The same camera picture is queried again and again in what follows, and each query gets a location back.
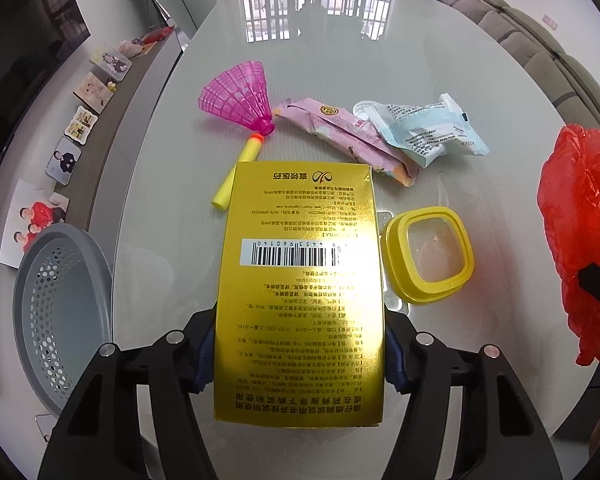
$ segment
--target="television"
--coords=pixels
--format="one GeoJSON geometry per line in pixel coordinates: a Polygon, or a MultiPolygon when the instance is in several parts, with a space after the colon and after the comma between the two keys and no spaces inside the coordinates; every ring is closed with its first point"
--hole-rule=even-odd
{"type": "Polygon", "coordinates": [[[0,0],[0,162],[36,95],[88,37],[75,0],[0,0]]]}

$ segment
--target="shuttlecock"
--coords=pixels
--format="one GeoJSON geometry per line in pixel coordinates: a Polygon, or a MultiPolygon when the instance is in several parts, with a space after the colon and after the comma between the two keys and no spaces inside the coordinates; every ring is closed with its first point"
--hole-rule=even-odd
{"type": "Polygon", "coordinates": [[[263,136],[273,132],[267,80],[259,61],[247,61],[222,72],[202,89],[201,110],[241,124],[263,136]]]}

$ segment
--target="screw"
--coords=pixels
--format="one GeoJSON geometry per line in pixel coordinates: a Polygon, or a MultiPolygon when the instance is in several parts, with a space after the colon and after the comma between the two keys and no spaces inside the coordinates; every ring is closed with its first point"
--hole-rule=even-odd
{"type": "Polygon", "coordinates": [[[104,345],[100,347],[100,350],[98,350],[102,357],[109,357],[110,355],[113,355],[113,352],[115,351],[116,346],[113,343],[104,343],[104,345]]]}
{"type": "Polygon", "coordinates": [[[484,354],[491,359],[495,359],[500,355],[500,349],[494,345],[487,345],[484,347],[484,354]]]}
{"type": "Polygon", "coordinates": [[[433,336],[428,332],[420,332],[416,336],[416,341],[423,346],[429,346],[433,344],[433,336]]]}
{"type": "Polygon", "coordinates": [[[177,345],[184,339],[184,334],[180,330],[173,330],[167,334],[167,343],[177,345]]]}

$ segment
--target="pink snack wrapper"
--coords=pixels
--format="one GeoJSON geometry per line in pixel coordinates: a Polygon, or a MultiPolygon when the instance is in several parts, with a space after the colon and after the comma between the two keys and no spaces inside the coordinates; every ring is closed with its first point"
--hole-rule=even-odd
{"type": "Polygon", "coordinates": [[[284,104],[276,110],[305,131],[325,140],[357,162],[393,177],[403,186],[412,186],[418,165],[404,152],[389,146],[369,121],[357,118],[344,108],[334,108],[313,99],[284,104]]]}

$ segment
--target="beige sofa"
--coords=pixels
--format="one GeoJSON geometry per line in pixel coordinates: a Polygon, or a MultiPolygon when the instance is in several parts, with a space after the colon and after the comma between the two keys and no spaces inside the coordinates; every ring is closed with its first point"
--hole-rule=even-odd
{"type": "Polygon", "coordinates": [[[439,0],[497,41],[542,89],[564,122],[600,128],[600,85],[540,23],[504,0],[439,0]]]}

